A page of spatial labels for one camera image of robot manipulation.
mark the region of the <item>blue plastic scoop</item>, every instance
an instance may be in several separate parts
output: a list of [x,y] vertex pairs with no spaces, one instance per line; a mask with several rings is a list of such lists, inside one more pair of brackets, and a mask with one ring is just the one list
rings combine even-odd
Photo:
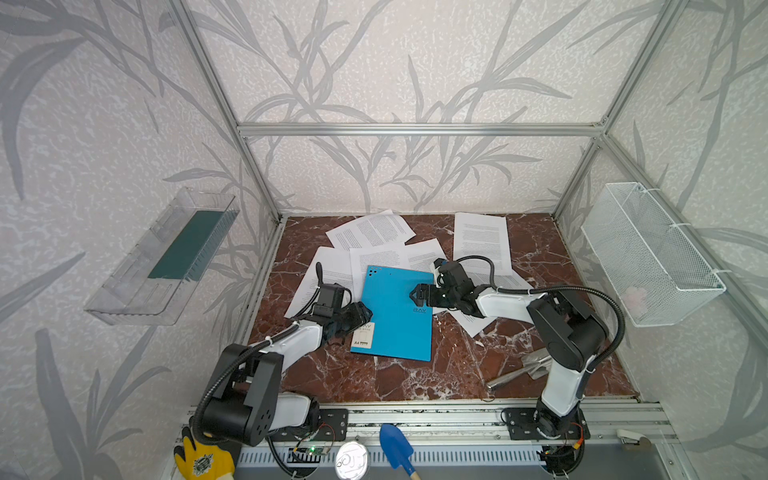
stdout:
[[400,432],[400,429],[385,423],[382,425],[381,430],[379,430],[379,442],[381,442],[384,455],[386,455],[386,459],[389,460],[392,468],[397,470],[402,465],[412,480],[421,480],[419,474],[416,473],[416,469],[411,465],[411,461],[408,460],[408,457],[413,455],[413,447],[408,443],[402,432]]

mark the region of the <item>wire basket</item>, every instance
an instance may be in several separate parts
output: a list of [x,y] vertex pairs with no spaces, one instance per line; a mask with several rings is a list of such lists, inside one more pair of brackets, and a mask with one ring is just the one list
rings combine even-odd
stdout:
[[606,184],[581,230],[635,326],[674,325],[725,291],[642,184]]

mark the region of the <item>green insert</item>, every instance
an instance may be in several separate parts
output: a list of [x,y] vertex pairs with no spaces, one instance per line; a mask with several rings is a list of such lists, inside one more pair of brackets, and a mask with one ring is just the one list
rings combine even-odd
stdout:
[[[165,250],[152,271],[149,272],[149,278],[182,280],[223,214],[223,211],[217,210],[195,212],[178,237],[168,247],[168,250]],[[194,272],[194,276],[191,276],[190,280],[199,282],[204,271],[199,269]]]

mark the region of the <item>paper sheet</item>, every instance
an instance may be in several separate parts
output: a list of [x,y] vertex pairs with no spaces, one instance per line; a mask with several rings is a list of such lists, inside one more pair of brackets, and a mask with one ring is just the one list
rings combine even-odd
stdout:
[[360,301],[362,297],[369,265],[409,269],[406,246],[397,243],[373,248],[352,248],[349,251],[349,261],[352,264],[353,302]]
[[349,263],[349,253],[329,247],[318,247],[312,258],[310,268],[301,279],[299,289],[293,295],[285,317],[291,318],[308,302],[317,289],[317,274],[315,264],[323,265],[323,283],[338,283],[352,290],[352,269]]
[[467,332],[467,334],[470,337],[474,337],[478,333],[482,332],[482,330],[493,323],[494,320],[496,320],[496,317],[485,317],[485,318],[478,318],[476,316],[470,316],[465,315],[462,312],[459,312],[458,310],[449,311],[451,316],[456,319],[459,325],[462,326],[462,328]]
[[[512,269],[512,258],[509,252],[509,233],[507,220],[504,217],[476,214],[456,214],[455,238],[453,257],[461,258],[467,255],[482,255],[490,258],[495,266],[493,276],[496,286],[512,289],[528,289],[532,285],[526,282]],[[475,285],[488,283],[489,268],[482,260],[467,260],[462,262],[467,276]],[[486,326],[493,323],[496,317],[477,318],[461,312],[450,312],[459,325],[470,337],[480,333]]]
[[[496,275],[512,275],[506,218],[457,213],[453,227],[454,260],[467,255],[482,255],[493,262]],[[466,272],[488,273],[488,264],[482,260],[467,260],[462,265]]]
[[435,260],[445,258],[445,252],[442,251],[440,242],[436,238],[406,245],[406,253],[410,270],[419,272],[432,272]]
[[391,210],[380,214],[366,215],[328,230],[326,235],[331,244],[341,250],[369,248],[387,243],[404,244],[415,236],[411,227]]
[[[488,283],[489,275],[487,272],[467,272],[467,276],[471,278],[473,282],[475,282],[475,285]],[[526,282],[525,279],[514,270],[512,271],[511,275],[499,275],[497,273],[494,274],[493,283],[495,283],[496,286],[500,286],[501,288],[511,288],[518,290],[533,288],[530,283]]]

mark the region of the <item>blue folder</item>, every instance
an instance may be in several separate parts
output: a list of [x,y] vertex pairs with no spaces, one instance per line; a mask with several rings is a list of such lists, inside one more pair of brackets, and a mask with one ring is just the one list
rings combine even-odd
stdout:
[[371,309],[371,348],[353,347],[354,353],[432,360],[432,308],[418,308],[409,294],[419,283],[433,283],[431,273],[369,266],[362,302]]

